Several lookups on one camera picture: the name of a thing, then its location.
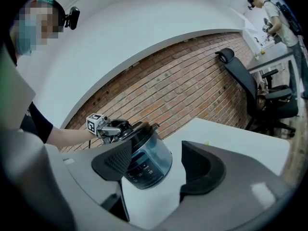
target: backpack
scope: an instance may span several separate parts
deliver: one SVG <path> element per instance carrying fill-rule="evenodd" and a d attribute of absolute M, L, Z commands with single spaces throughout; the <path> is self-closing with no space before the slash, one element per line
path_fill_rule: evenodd
<path fill-rule="evenodd" d="M 281 12 L 284 15 L 284 17 L 286 18 L 286 20 L 288 21 L 290 25 L 289 28 L 296 36 L 304 34 L 295 16 L 285 4 L 281 4 L 280 2 L 276 2 L 276 3 L 271 2 L 271 3 L 274 4 L 278 8 L 279 12 Z"/>

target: white table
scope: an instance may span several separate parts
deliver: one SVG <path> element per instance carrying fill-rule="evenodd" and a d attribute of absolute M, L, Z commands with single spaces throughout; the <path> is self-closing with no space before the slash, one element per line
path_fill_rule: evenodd
<path fill-rule="evenodd" d="M 278 176 L 282 173 L 290 148 L 286 140 L 194 118 L 164 139 L 172 152 L 173 163 L 160 184 L 139 190 L 125 178 L 122 179 L 131 224 L 152 229 L 179 206 L 180 187 L 186 183 L 185 169 L 181 163 L 181 141 L 208 142 L 209 145 L 250 156 Z"/>
<path fill-rule="evenodd" d="M 293 51 L 286 47 L 282 42 L 275 44 L 265 50 L 265 54 L 258 54 L 259 59 L 256 60 L 254 57 L 247 66 L 247 70 L 252 74 L 265 70 L 271 67 L 275 67 L 279 64 L 291 61 L 292 68 L 294 70 L 295 81 L 296 81 L 296 92 L 297 92 L 297 107 L 298 107 L 298 116 L 302 115 L 303 108 L 300 104 L 300 78 L 298 74 L 297 64 L 293 55 Z"/>

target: hand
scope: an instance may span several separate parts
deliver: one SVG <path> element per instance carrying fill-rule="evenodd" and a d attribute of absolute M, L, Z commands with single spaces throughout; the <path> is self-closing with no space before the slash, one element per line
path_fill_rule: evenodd
<path fill-rule="evenodd" d="M 273 33 L 271 32 L 271 30 L 268 30 L 267 34 L 270 35 L 270 36 L 273 36 Z"/>

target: chair backrest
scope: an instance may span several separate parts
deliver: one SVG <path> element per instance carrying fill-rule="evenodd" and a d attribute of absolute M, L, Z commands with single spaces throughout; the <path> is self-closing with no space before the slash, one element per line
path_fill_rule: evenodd
<path fill-rule="evenodd" d="M 257 82 L 237 57 L 234 57 L 228 63 L 224 63 L 224 66 L 245 90 L 247 95 L 247 112 L 250 116 L 253 116 L 257 109 Z"/>

